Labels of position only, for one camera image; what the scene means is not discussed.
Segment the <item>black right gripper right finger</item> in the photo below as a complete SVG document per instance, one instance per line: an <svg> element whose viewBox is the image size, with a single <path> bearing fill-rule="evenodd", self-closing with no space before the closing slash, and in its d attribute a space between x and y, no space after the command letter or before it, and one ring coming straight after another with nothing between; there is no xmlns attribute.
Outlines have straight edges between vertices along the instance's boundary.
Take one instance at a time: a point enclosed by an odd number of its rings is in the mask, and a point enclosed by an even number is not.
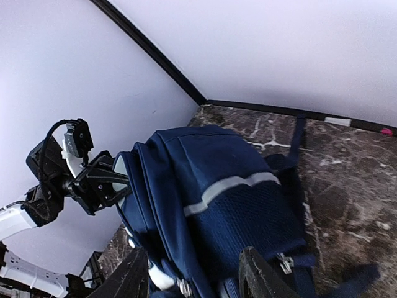
<svg viewBox="0 0 397 298"><path fill-rule="evenodd" d="M239 256L239 291L240 297L299 297L251 246L245 248Z"/></svg>

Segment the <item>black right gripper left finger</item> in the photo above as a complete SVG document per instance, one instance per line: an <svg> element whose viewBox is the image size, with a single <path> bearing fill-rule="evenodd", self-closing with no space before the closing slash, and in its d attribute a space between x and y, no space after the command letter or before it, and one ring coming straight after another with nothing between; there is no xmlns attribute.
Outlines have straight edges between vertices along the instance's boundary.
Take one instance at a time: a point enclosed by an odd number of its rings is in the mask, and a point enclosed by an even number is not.
<svg viewBox="0 0 397 298"><path fill-rule="evenodd" d="M149 296L148 257L134 248L117 269L88 298L146 298Z"/></svg>

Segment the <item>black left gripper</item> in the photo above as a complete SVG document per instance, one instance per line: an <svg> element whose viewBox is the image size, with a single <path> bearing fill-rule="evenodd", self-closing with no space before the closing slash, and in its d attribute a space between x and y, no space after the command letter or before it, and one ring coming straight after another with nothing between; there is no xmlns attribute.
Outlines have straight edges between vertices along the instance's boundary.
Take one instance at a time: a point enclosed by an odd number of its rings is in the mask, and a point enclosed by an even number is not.
<svg viewBox="0 0 397 298"><path fill-rule="evenodd" d="M95 215L117 202L113 183L128 183L126 174L113 170L114 160L109 151L101 151L76 178L68 182L68 196L88 215Z"/></svg>

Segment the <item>navy blue student backpack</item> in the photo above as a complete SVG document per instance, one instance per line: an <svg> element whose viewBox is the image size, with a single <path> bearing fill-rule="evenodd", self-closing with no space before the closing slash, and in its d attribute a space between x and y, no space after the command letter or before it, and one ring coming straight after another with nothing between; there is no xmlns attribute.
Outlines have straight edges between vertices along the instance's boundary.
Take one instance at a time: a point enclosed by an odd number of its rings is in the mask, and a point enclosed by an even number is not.
<svg viewBox="0 0 397 298"><path fill-rule="evenodd" d="M299 297L316 297L297 171L305 122L287 155L261 156L216 125L160 130L117 155L113 169L132 190L117 209L153 264L150 297L240 297L249 246Z"/></svg>

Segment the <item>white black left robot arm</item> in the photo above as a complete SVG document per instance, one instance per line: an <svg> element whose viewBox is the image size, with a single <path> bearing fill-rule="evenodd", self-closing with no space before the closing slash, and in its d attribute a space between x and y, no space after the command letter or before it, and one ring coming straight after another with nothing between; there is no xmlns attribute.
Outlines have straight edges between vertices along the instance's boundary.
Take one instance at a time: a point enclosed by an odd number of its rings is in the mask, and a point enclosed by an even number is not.
<svg viewBox="0 0 397 298"><path fill-rule="evenodd" d="M76 201L88 215L112 207L131 193L126 174L113 171L108 151L90 158L92 141L53 137L42 141L26 163L39 184L24 198L1 208L1 240L24 230L53 222L63 210L65 198ZM59 274L19 258L1 245L1 282L42 297L88 297L93 290L79 276Z"/></svg>

